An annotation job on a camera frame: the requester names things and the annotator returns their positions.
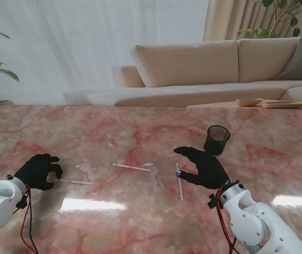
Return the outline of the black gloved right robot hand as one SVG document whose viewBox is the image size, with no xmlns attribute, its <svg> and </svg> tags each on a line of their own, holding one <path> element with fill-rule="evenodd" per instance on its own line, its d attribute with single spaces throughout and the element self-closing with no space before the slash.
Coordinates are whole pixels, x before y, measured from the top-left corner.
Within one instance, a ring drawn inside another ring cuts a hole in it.
<svg viewBox="0 0 302 254">
<path fill-rule="evenodd" d="M 178 147 L 174 149 L 174 152 L 187 157 L 196 165 L 198 171 L 195 175 L 178 170 L 175 173 L 178 178 L 207 189 L 219 189 L 221 185 L 230 181 L 218 159 L 207 152 L 193 147 Z"/>
</svg>

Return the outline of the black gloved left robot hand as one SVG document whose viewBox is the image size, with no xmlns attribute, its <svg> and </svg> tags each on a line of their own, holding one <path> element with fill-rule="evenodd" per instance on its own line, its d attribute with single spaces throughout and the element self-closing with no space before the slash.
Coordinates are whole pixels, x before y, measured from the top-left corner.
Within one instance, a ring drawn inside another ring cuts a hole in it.
<svg viewBox="0 0 302 254">
<path fill-rule="evenodd" d="M 31 157 L 15 174 L 31 189 L 47 191 L 53 188 L 54 183 L 47 182 L 49 173 L 55 172 L 58 179 L 61 179 L 63 170 L 57 162 L 60 159 L 48 153 L 37 154 Z"/>
</svg>

